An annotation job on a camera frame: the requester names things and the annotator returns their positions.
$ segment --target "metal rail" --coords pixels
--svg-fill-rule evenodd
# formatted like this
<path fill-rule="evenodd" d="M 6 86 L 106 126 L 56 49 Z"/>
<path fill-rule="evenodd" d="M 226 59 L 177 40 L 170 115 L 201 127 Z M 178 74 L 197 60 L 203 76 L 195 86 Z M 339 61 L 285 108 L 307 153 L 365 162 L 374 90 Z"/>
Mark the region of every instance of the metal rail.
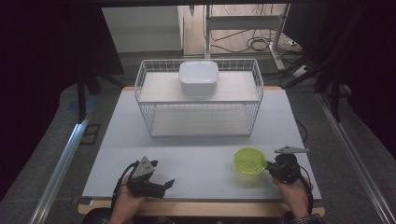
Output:
<path fill-rule="evenodd" d="M 317 93 L 317 97 L 327 116 L 327 119 L 330 121 L 330 124 L 332 125 L 335 134 L 340 140 L 343 149 L 346 152 L 350 163 L 352 164 L 352 167 L 355 169 L 355 172 L 358 175 L 361 184 L 363 185 L 364 189 L 367 192 L 367 195 L 372 201 L 376 212 L 379 214 L 380 218 L 382 219 L 382 222 L 387 224 L 390 223 L 395 224 L 396 219 L 389 209 L 389 204 L 387 200 L 385 199 L 380 188 L 375 183 L 375 181 L 367 171 L 366 167 L 364 166 L 364 163 L 361 160 L 359 153 L 357 152 L 357 150 L 354 148 L 353 144 L 349 140 L 347 133 L 345 132 L 342 124 L 337 122 L 335 117 L 332 115 L 332 112 L 329 109 L 330 105 L 326 97 L 323 97 L 320 93 Z"/>
<path fill-rule="evenodd" d="M 58 164 L 52 173 L 49 183 L 47 184 L 29 223 L 38 224 L 45 222 L 50 208 L 52 207 L 53 201 L 55 200 L 56 194 L 58 193 L 58 190 L 64 181 L 64 176 L 66 175 L 70 162 L 76 152 L 78 143 L 90 120 L 92 111 L 96 105 L 96 99 L 97 97 L 92 95 L 88 100 L 87 115 L 81 123 L 76 125 L 72 134 L 70 135 L 69 141 L 64 148 L 64 152 L 62 153 L 61 158 L 59 159 Z"/>

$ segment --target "wall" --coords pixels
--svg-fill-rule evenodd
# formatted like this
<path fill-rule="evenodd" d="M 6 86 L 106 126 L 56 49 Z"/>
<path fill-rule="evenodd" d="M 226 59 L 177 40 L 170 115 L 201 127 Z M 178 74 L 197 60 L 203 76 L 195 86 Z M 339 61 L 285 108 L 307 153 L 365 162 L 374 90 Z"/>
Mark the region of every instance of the wall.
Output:
<path fill-rule="evenodd" d="M 181 50 L 177 7 L 102 8 L 117 52 Z"/>

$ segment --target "hand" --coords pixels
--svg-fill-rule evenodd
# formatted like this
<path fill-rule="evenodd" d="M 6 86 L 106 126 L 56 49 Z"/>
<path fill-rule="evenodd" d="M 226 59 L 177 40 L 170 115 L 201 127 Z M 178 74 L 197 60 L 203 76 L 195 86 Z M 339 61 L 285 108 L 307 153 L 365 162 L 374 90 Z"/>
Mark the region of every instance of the hand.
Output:
<path fill-rule="evenodd" d="M 308 196 L 306 195 L 305 187 L 300 179 L 297 179 L 291 184 L 285 184 L 274 177 L 273 181 L 282 193 L 283 200 L 288 205 L 295 218 L 309 216 Z"/>
<path fill-rule="evenodd" d="M 128 175 L 122 179 L 116 204 L 114 204 L 113 213 L 110 222 L 113 224 L 124 223 L 136 214 L 140 205 L 146 200 L 146 197 L 135 197 L 125 184 L 128 181 Z"/>

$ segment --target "yellow-green bowl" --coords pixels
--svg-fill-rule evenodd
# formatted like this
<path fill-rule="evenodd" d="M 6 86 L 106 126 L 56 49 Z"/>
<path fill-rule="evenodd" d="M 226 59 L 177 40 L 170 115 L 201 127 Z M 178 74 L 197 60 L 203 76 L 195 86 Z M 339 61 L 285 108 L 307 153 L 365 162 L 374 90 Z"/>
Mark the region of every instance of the yellow-green bowl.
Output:
<path fill-rule="evenodd" d="M 242 147 L 233 154 L 235 170 L 245 175 L 257 175 L 267 167 L 264 154 L 255 147 Z"/>

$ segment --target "white wire basket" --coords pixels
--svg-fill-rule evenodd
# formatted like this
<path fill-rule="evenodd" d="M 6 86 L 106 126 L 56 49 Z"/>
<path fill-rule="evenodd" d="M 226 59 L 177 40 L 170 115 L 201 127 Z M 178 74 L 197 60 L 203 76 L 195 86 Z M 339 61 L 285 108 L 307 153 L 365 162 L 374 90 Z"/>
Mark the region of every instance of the white wire basket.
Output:
<path fill-rule="evenodd" d="M 151 136 L 250 136 L 262 102 L 263 85 L 254 59 L 211 59 L 219 68 L 216 93 L 183 95 L 182 63 L 199 60 L 145 60 L 135 97 Z"/>

